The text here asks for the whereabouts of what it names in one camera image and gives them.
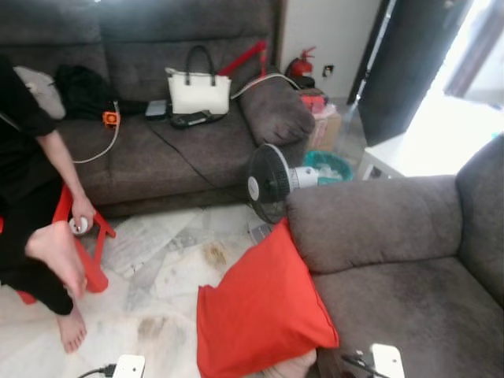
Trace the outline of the person bare hand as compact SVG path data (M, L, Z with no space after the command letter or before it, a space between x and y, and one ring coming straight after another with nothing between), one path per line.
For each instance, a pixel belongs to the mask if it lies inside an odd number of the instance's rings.
M86 195L71 195L71 231L76 236L87 233L94 226L96 209Z

